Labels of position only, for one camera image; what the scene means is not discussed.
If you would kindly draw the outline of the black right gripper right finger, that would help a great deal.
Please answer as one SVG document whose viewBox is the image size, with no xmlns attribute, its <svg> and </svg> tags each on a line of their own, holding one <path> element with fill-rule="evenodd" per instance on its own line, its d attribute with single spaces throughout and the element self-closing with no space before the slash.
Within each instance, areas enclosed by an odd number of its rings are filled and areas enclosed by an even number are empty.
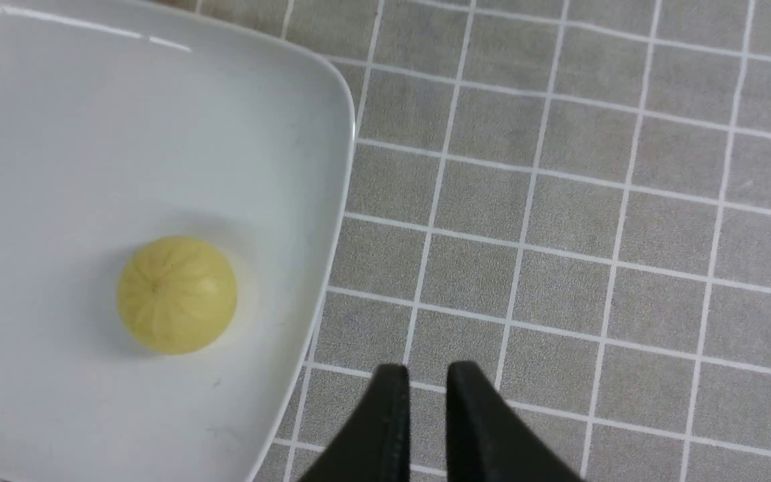
<svg viewBox="0 0 771 482">
<path fill-rule="evenodd" d="M 580 481 L 581 477 L 517 417 L 474 361 L 446 377 L 449 481 Z"/>
</svg>

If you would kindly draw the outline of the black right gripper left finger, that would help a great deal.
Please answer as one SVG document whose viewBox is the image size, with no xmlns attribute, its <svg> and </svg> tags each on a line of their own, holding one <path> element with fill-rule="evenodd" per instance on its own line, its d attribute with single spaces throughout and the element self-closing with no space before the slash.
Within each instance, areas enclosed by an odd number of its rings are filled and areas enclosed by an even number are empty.
<svg viewBox="0 0 771 482">
<path fill-rule="evenodd" d="M 401 364 L 382 364 L 351 416 L 303 481 L 409 481 L 410 382 Z"/>
</svg>

